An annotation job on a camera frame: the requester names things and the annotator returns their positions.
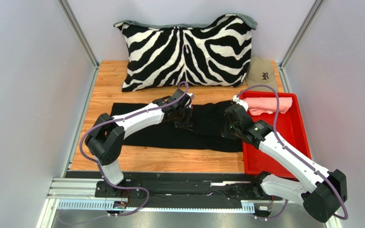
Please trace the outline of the black t-shirt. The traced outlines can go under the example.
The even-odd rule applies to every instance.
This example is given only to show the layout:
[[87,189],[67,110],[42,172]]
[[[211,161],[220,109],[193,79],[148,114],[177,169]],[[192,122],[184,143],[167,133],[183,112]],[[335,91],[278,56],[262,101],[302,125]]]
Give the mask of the black t-shirt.
[[226,123],[224,111],[230,105],[230,101],[193,105],[193,130],[177,128],[174,123],[161,123],[139,130],[127,137],[124,144],[167,149],[241,152],[240,139],[222,137]]

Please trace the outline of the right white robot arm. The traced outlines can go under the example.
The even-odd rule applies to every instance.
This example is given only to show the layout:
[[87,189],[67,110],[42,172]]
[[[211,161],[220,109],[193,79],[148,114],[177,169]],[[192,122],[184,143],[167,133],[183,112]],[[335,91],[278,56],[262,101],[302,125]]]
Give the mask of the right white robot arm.
[[256,187],[264,194],[302,205],[311,217],[322,223],[332,217],[348,218],[346,175],[342,171],[330,171],[315,163],[288,143],[274,126],[263,120],[253,121],[239,103],[228,107],[225,116],[226,133],[273,158],[296,178],[292,181],[262,171],[257,176]]

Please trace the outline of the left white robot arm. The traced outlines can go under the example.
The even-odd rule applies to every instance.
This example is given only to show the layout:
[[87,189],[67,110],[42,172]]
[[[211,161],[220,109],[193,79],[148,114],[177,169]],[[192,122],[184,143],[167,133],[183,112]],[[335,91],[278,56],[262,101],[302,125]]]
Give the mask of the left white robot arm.
[[127,137],[152,125],[166,122],[185,124],[191,114],[193,98],[192,93],[177,89],[172,96],[156,99],[130,113],[100,115],[82,139],[106,182],[117,185],[124,179],[118,158]]

